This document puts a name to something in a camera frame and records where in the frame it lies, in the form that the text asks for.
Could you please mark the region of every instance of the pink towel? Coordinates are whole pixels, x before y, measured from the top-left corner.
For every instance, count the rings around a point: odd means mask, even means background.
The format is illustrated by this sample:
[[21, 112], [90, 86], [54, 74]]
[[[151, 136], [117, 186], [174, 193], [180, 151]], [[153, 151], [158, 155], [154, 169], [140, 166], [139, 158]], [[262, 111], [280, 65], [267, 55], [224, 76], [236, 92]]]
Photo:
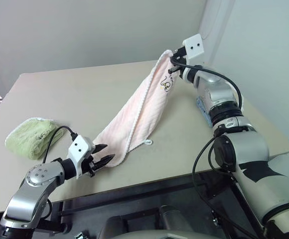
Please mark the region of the pink towel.
[[95, 144], [106, 143], [95, 160], [107, 154], [116, 154], [106, 166], [114, 167], [120, 164], [126, 154], [147, 140], [160, 120], [167, 102], [167, 97], [175, 83], [177, 73], [170, 75], [168, 69], [172, 51], [166, 50], [142, 81], [140, 86], [118, 112], [115, 118], [96, 137]]

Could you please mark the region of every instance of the black cable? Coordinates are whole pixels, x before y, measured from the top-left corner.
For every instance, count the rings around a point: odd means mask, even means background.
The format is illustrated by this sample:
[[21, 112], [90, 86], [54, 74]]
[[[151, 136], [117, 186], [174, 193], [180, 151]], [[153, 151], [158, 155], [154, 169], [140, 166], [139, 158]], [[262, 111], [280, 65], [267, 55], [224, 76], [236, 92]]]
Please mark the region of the black cable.
[[47, 214], [46, 216], [40, 218], [40, 219], [45, 220], [45, 219], [48, 218], [48, 217], [50, 216], [50, 214], [51, 214], [51, 211], [52, 211], [52, 209], [53, 209], [53, 205], [51, 204], [51, 201], [50, 201], [49, 199], [47, 199], [47, 203], [48, 203], [48, 205], [49, 205], [48, 214]]
[[202, 68], [202, 66], [189, 66], [189, 65], [180, 63], [174, 57], [171, 57], [170, 61], [171, 61], [171, 63], [173, 65], [190, 68], [190, 69], [194, 69], [194, 70], [197, 70], [197, 71], [204, 71], [204, 72], [207, 72], [207, 73], [210, 73], [210, 74], [213, 74], [213, 75], [216, 75], [216, 76], [219, 76], [219, 77], [223, 78], [224, 80], [229, 82], [234, 87], [234, 89], [236, 90], [236, 93], [238, 94], [238, 99], [239, 99], [239, 108], [242, 107], [242, 95], [241, 95], [241, 92], [240, 92], [238, 86], [231, 79], [227, 78], [226, 76], [224, 76], [224, 75], [222, 75], [222, 74], [220, 74], [218, 72]]
[[215, 138], [210, 139], [206, 145], [201, 149], [200, 153], [198, 154], [198, 156], [196, 157], [194, 164], [193, 164], [193, 168], [192, 168], [192, 181], [193, 181], [193, 186], [194, 189], [196, 190], [196, 192], [199, 194], [200, 198], [202, 199], [203, 202], [205, 202], [206, 205], [209, 206], [209, 208], [211, 208], [213, 211], [215, 211], [222, 219], [226, 220], [227, 222], [229, 222], [232, 226], [234, 226], [236, 229], [238, 229], [239, 231], [241, 231], [242, 233], [244, 233], [245, 235], [249, 236], [252, 239], [258, 239], [255, 235], [251, 234], [250, 232], [248, 232], [247, 230], [245, 230], [243, 227], [241, 227], [240, 225], [236, 224], [234, 221], [232, 221], [231, 219], [229, 219], [227, 216], [225, 216], [223, 213], [219, 212], [217, 209], [214, 208], [214, 206], [201, 194], [201, 192], [199, 191], [198, 185], [195, 181], [195, 169], [196, 169], [196, 165], [201, 157], [201, 155], [203, 154], [203, 152], [205, 151], [205, 149], [215, 140]]
[[231, 173], [222, 172], [222, 171], [216, 169], [216, 168], [213, 166], [213, 164], [212, 164], [212, 162], [211, 162], [211, 153], [212, 153], [212, 150], [213, 150], [213, 146], [214, 146], [214, 145], [211, 145], [210, 150], [209, 150], [209, 154], [208, 154], [208, 161], [209, 161], [210, 167], [212, 168], [213, 171], [215, 171], [215, 172], [217, 172], [217, 173], [219, 173], [219, 174], [226, 175], [226, 176], [229, 176], [229, 177], [234, 178], [234, 176], [233, 176]]
[[68, 127], [68, 126], [63, 125], [63, 126], [58, 127], [58, 128], [55, 130], [55, 132], [53, 133], [53, 135], [51, 136], [50, 140], [49, 140], [49, 143], [48, 143], [48, 146], [47, 146], [47, 149], [46, 149], [46, 152], [45, 152], [45, 156], [44, 156], [44, 159], [43, 159], [43, 163], [46, 162], [46, 158], [47, 158], [47, 154], [48, 154], [48, 151], [49, 151], [49, 147], [50, 147], [50, 145], [51, 145], [51, 142], [53, 141], [53, 138], [55, 137], [56, 133], [57, 133], [61, 128], [66, 128], [66, 129], [68, 129], [69, 132], [70, 132], [70, 135], [75, 134], [75, 133], [71, 130], [71, 128]]

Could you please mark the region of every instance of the white wall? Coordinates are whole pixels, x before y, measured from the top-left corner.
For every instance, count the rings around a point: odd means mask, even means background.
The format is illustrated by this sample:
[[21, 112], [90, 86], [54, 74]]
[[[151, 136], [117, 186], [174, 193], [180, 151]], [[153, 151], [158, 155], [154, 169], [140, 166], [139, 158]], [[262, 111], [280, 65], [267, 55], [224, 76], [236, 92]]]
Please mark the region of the white wall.
[[0, 94], [23, 72], [157, 59], [198, 31], [204, 5], [205, 0], [0, 0]]
[[[213, 60], [289, 138], [289, 0], [237, 0]], [[270, 166], [289, 176], [289, 155]]]

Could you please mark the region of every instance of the dark floor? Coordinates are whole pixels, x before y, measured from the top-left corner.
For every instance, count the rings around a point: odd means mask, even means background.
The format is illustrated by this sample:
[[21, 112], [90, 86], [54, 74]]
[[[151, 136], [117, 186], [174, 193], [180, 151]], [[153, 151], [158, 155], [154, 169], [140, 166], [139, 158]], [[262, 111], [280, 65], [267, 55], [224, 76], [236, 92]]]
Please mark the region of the dark floor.
[[[221, 192], [211, 202], [217, 208], [224, 208], [232, 220], [254, 233], [230, 189]], [[92, 208], [74, 213], [67, 211], [63, 220], [72, 224], [71, 231], [66, 235], [56, 234], [52, 237], [55, 239], [73, 239], [78, 232], [86, 231], [89, 233], [90, 238], [95, 239], [109, 217], [159, 208], [162, 205], [172, 205], [181, 210], [196, 232], [223, 239], [226, 238], [223, 230], [214, 226], [211, 210], [201, 201], [192, 188], [190, 176], [133, 186], [67, 201], [64, 204], [64, 209], [80, 208], [88, 205], [89, 207], [92, 205]], [[128, 221], [128, 223], [130, 231], [152, 230], [154, 229], [154, 216], [133, 219]], [[49, 238], [49, 234], [35, 232], [33, 238], [46, 239]]]

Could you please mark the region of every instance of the towel logo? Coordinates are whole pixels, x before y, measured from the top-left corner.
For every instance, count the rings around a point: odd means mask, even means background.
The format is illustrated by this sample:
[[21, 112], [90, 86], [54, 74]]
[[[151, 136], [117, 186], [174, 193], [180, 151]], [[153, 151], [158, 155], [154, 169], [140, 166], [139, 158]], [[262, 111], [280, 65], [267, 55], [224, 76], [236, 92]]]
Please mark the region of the towel logo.
[[169, 77], [165, 76], [165, 78], [160, 83], [164, 87], [164, 91], [168, 92], [173, 85], [173, 78], [171, 75]]

